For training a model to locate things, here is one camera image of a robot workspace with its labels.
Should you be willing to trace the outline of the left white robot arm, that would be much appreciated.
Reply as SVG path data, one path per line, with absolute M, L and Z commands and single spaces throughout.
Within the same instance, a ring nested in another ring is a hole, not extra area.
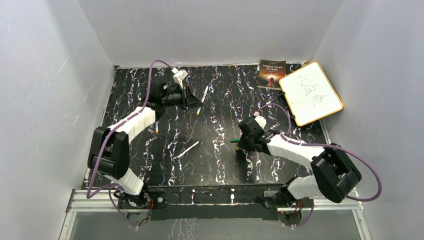
M 116 124 L 94 130 L 87 160 L 93 176 L 101 174 L 111 180 L 130 195 L 130 202 L 137 208 L 147 206 L 150 198 L 142 190 L 144 182 L 130 169 L 130 143 L 143 130 L 154 125 L 166 107 L 191 110 L 203 105 L 188 85 L 167 81 L 152 83 L 144 100 L 144 107 L 137 107 Z

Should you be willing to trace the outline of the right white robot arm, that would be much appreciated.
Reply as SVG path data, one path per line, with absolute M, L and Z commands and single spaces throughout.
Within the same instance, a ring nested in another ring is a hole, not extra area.
M 336 145 L 308 146 L 300 141 L 282 137 L 273 129 L 264 130 L 266 120 L 251 116 L 238 127 L 241 137 L 237 146 L 248 152 L 259 152 L 295 162 L 312 171 L 307 177 L 293 177 L 266 201 L 295 207 L 301 199 L 325 197 L 340 203 L 362 180 L 358 168 Z

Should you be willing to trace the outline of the white marker pen yellow end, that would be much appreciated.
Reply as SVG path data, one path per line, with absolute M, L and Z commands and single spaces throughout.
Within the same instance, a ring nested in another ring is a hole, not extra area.
M 209 90 L 209 86 L 207 86 L 207 87 L 205 88 L 204 92 L 203 92 L 203 95 L 202 95 L 202 98 L 201 98 L 201 102 L 202 102 L 202 103 L 204 103 L 204 101 L 205 101 L 205 99 L 206 99 L 206 97 L 207 97 L 208 90 Z M 202 107 L 199 107 L 199 108 L 197 109 L 197 111 L 196 111 L 196 115 L 197 115 L 197 116 L 200 114 L 201 109 L 202 109 Z

